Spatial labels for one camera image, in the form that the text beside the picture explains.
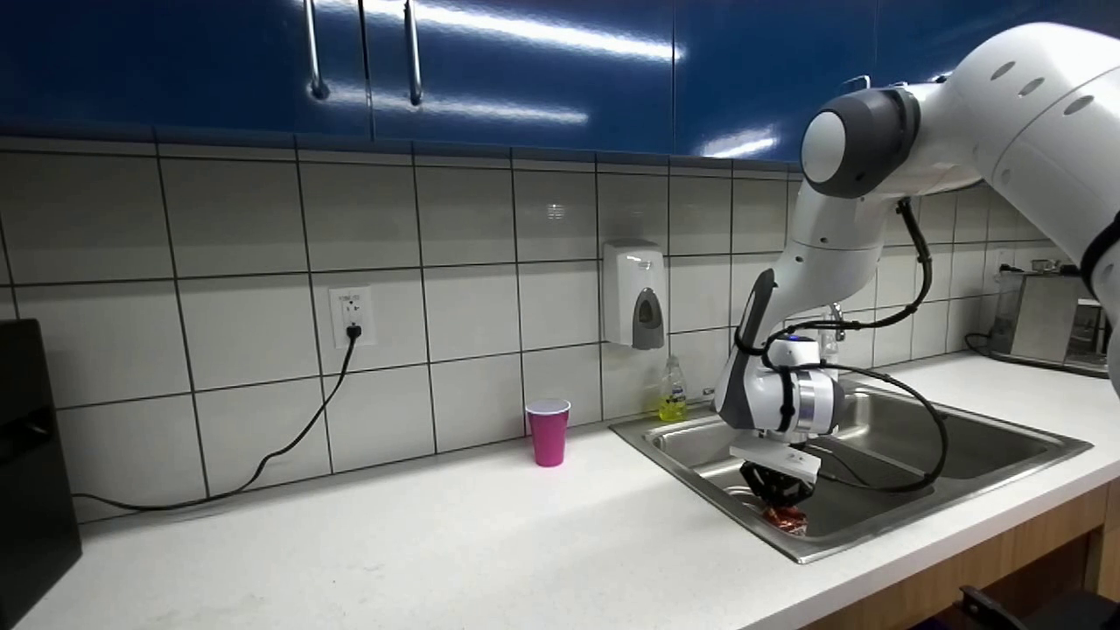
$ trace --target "white countertop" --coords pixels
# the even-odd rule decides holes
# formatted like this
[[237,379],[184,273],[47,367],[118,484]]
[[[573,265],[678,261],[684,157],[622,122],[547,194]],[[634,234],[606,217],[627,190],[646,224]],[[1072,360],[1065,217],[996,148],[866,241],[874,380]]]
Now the white countertop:
[[610,432],[573,434],[565,469],[496,443],[95,526],[21,630],[803,625],[1120,476],[1104,379],[984,356],[896,376],[1096,448],[798,566]]

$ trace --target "wall-mounted dispenser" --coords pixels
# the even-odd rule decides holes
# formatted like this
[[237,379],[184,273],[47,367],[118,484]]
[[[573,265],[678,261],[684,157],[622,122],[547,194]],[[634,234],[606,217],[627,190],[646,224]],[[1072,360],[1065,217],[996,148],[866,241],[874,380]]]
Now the wall-mounted dispenser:
[[666,257],[652,246],[602,247],[602,327],[616,345],[666,345]]

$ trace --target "pink cup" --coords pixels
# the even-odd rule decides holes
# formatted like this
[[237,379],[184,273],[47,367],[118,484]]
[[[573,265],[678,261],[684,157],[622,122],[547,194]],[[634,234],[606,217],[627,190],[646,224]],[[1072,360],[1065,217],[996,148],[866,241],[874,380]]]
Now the pink cup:
[[533,441],[533,461],[536,464],[560,464],[565,461],[565,441],[568,441],[568,398],[547,398],[526,406],[526,428]]

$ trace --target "wall socket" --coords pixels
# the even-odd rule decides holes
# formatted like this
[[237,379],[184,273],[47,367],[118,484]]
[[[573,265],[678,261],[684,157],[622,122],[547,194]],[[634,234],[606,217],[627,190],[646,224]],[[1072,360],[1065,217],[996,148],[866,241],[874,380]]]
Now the wall socket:
[[334,309],[334,332],[337,345],[348,349],[348,330],[361,327],[361,335],[355,345],[376,345],[376,289],[371,286],[337,286],[328,289]]

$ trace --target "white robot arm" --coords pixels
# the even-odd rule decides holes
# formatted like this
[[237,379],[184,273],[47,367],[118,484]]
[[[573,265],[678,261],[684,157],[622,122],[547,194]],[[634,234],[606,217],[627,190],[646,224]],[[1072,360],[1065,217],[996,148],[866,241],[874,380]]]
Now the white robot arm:
[[[812,492],[818,460],[792,443],[826,434],[839,406],[814,338],[792,335],[789,323],[874,275],[886,217],[902,208],[912,226],[909,196],[984,177],[1079,259],[1104,310],[1120,314],[1117,40],[1021,24],[975,45],[942,85],[839,93],[804,131],[803,174],[792,246],[755,281],[719,391],[719,414],[740,432],[733,456],[767,503]],[[1120,391],[1117,335],[1108,376]]]

